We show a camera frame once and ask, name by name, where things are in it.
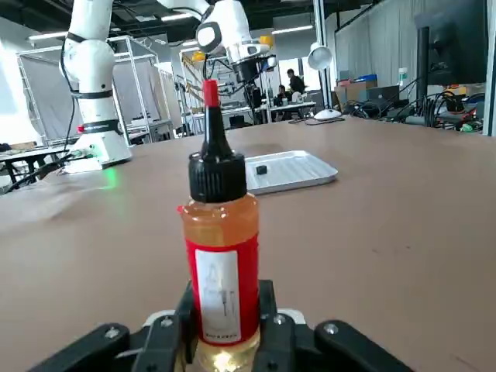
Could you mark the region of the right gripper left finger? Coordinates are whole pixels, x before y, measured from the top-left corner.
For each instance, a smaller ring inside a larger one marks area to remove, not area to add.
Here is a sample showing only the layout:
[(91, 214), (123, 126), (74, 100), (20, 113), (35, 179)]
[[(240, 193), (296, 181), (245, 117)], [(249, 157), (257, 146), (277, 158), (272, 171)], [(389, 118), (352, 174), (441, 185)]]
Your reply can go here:
[(192, 283), (174, 310), (149, 316), (131, 332), (105, 323), (39, 362), (31, 371), (185, 371), (195, 358), (197, 335)]

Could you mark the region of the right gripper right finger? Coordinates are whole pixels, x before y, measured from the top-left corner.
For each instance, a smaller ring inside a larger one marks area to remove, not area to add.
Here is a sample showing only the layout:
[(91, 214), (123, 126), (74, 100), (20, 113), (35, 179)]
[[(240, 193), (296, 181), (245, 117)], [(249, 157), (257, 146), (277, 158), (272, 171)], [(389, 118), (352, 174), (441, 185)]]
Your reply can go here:
[(252, 371), (410, 371), (396, 356), (336, 319), (310, 328), (277, 309), (274, 284), (259, 281), (260, 345)]

